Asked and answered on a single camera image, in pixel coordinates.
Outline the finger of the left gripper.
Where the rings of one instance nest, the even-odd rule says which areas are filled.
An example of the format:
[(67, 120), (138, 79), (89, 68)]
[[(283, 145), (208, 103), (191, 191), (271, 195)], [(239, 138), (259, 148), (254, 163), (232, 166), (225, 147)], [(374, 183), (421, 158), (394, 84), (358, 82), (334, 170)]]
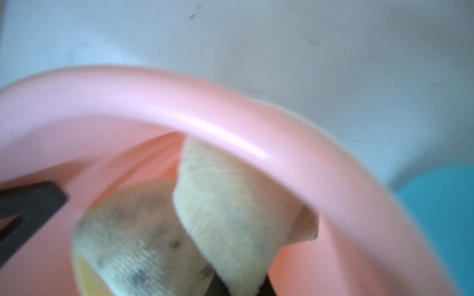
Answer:
[(54, 181), (1, 190), (1, 266), (69, 200)]

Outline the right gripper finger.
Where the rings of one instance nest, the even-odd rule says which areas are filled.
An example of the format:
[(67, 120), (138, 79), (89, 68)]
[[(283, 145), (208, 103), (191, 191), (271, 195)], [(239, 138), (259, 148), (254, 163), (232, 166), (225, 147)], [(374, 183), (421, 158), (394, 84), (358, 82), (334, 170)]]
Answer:
[(269, 270), (251, 270), (236, 278), (219, 274), (211, 264), (206, 271), (212, 275), (206, 296), (276, 296), (269, 278)]

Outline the yellow cloth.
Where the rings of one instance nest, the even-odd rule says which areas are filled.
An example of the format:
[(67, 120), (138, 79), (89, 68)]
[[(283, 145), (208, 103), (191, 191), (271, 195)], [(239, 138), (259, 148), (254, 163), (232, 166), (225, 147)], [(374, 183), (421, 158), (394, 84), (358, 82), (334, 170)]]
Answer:
[(72, 240), (84, 296), (203, 296), (212, 275), (269, 270), (280, 249), (317, 238), (319, 215), (267, 175), (200, 139), (178, 177), (101, 199)]

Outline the pink plastic bucket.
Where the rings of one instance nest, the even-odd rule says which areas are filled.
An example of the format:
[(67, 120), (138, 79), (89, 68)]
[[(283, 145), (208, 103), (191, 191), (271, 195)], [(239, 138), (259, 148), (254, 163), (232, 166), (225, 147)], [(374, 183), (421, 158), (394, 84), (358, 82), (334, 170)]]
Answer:
[(59, 183), (65, 205), (1, 268), (4, 296), (76, 296), (74, 226), (113, 190), (175, 175), (185, 134), (269, 174), (321, 215), (284, 249), (279, 296), (456, 296), (395, 199), (313, 124), (271, 104), (158, 70), (60, 69), (1, 91), (1, 187)]

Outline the blue plastic bucket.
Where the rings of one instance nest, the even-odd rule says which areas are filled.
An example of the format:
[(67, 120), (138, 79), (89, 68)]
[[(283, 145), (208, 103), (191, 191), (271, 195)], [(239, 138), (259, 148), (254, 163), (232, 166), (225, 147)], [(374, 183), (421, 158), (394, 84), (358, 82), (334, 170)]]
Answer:
[(450, 166), (396, 191), (463, 296), (474, 293), (474, 167)]

